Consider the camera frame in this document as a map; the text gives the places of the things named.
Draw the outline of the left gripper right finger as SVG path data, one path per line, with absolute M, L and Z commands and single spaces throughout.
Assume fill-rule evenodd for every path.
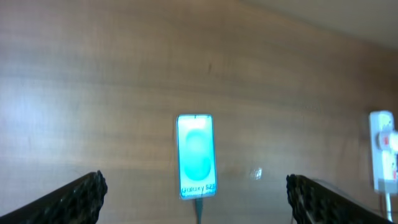
M 303 175 L 288 175 L 286 181 L 287 200 L 298 224 L 391 222 Z

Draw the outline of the blue screen Galaxy smartphone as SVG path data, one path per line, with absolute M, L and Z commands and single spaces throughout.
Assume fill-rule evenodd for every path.
M 218 181 L 212 115 L 180 114 L 175 127 L 180 198 L 190 200 L 216 195 Z

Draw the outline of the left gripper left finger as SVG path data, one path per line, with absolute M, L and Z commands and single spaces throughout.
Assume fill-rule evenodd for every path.
M 101 171 L 77 180 L 1 217 L 1 223 L 94 224 L 98 221 L 108 186 Z

